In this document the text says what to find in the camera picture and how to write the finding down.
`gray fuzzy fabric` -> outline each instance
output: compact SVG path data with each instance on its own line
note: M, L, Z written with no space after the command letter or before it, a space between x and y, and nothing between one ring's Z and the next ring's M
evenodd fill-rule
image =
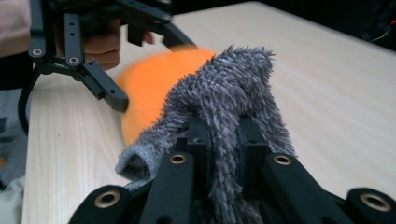
M229 47L214 56L196 75L181 79L167 95L161 117L120 155L116 172L141 187L155 177L164 156L185 137L191 116L199 116L210 131L213 179L208 198L212 207L197 205L202 223L262 223L257 206L242 197L237 181L239 157L235 130L241 116L251 116L273 152L294 155L288 131L270 92L272 51Z

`fuzzy orange object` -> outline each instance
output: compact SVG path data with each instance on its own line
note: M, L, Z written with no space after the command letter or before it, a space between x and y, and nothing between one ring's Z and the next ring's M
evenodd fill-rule
M214 56L208 49L183 46L148 57L126 69L117 84L129 98L121 116L126 146L161 115L166 94L187 74L195 72Z

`wooden table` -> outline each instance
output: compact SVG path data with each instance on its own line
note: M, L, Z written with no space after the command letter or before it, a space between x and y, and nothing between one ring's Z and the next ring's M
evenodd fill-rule
M396 198L395 52L258 3L174 22L216 52L231 44L273 49L273 95L304 167L343 198L356 187ZM122 38L113 77L165 50ZM41 77L32 102L23 223L66 223L94 189L128 183L114 172L124 147L118 112L71 77Z

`metal bolt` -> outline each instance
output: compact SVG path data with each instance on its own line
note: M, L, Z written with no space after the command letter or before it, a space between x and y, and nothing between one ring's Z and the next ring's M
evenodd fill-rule
M361 201L367 206L381 212L388 212L391 209L390 203L373 193L363 193L361 195Z
M100 208L107 208L113 206L120 200L120 193L114 189L106 191L95 199L95 206Z
M70 63L78 63L78 58L76 58L76 57L70 58L69 62Z
M187 158L180 154L172 156L169 159L169 161L172 162L173 164L181 164L181 163L185 162L186 160L187 160Z
M41 49L34 49L34 50L32 50L32 53L33 53L35 56L40 55L42 52L43 52L43 51L41 51Z
M275 156L274 161L281 165L290 165L291 159L286 156Z

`finger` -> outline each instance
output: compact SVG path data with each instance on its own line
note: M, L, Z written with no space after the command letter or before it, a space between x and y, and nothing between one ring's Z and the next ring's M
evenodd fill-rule
M117 67L120 64L120 61L116 63L102 63L100 66L103 68L103 70L108 70Z
M105 34L85 38L86 53L100 54L120 48L120 21L113 21L109 26L110 29Z
M120 51L118 49L115 49L115 50L111 50L109 52L100 53L100 54L86 53L85 60L87 62L96 60L99 64L116 63L120 60Z
M148 43L148 44L154 44L154 37L152 36L152 33L150 33L149 31L146 31L143 34L143 40Z

